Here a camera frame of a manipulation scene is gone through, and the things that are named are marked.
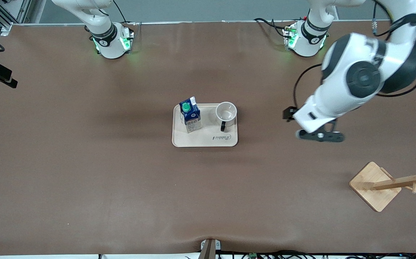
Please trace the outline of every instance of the white mug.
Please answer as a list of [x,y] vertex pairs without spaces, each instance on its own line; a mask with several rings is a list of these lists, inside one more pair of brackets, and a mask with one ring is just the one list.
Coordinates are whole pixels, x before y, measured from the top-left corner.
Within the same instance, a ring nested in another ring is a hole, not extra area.
[[216,117],[221,123],[221,131],[225,131],[226,127],[232,126],[235,122],[237,109],[231,102],[221,102],[216,107]]

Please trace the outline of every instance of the milk carton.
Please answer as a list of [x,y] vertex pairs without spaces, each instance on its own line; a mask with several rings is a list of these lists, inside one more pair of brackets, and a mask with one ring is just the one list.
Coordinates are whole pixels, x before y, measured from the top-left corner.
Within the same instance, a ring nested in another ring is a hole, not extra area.
[[201,125],[200,109],[197,106],[194,96],[180,102],[179,107],[187,133],[199,130],[203,126]]

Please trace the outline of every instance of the gray floor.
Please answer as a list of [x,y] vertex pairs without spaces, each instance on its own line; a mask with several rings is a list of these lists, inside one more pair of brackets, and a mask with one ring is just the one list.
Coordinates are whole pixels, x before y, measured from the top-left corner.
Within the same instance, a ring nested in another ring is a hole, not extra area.
[[[290,20],[307,14],[303,0],[116,0],[125,18],[132,22],[252,20],[254,18]],[[371,19],[372,1],[360,7],[339,8],[339,19]],[[113,21],[123,19],[115,5],[106,9]],[[379,18],[386,18],[379,10]],[[68,11],[51,0],[45,4],[40,23],[78,23]]]

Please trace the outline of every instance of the white tray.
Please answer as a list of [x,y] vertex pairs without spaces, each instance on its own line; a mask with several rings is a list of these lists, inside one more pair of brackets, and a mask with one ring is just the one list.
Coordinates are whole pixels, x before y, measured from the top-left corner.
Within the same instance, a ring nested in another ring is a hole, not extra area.
[[238,142],[237,118],[232,126],[221,131],[216,117],[218,103],[198,103],[203,128],[187,133],[179,105],[173,110],[173,145],[177,147],[235,146]]

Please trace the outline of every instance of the brown table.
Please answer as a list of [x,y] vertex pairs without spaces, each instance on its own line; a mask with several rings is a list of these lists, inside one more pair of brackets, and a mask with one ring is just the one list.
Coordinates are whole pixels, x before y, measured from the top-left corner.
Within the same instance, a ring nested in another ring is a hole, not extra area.
[[[369,22],[338,22],[315,57],[284,51],[256,23],[144,25],[134,53],[95,54],[82,27],[15,26],[0,62],[0,254],[223,250],[416,252],[416,195],[382,213],[348,185],[369,161],[416,172],[416,91],[374,98],[339,120],[340,144],[300,141],[281,120],[300,72]],[[301,81],[303,103],[318,86]],[[178,149],[172,110],[234,102],[239,141]]]

